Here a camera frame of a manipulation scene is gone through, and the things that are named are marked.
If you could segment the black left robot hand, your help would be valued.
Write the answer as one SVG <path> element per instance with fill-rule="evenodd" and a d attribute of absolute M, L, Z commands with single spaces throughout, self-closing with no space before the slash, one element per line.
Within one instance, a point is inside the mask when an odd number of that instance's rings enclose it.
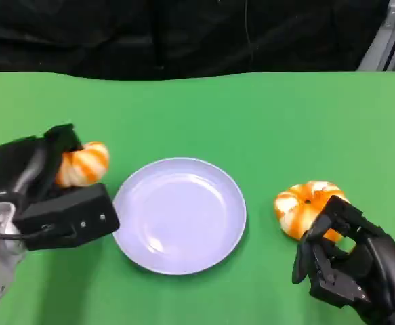
<path fill-rule="evenodd" d="M 62 155 L 81 148 L 72 123 L 1 144 L 0 202 L 24 209 L 65 193 L 56 183 Z"/>

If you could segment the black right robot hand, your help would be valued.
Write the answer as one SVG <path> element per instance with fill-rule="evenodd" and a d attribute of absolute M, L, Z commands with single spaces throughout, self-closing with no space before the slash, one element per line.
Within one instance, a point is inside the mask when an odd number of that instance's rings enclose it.
<path fill-rule="evenodd" d="M 395 241 L 333 195 L 297 245 L 291 281 L 310 296 L 351 307 L 365 324 L 395 325 Z"/>

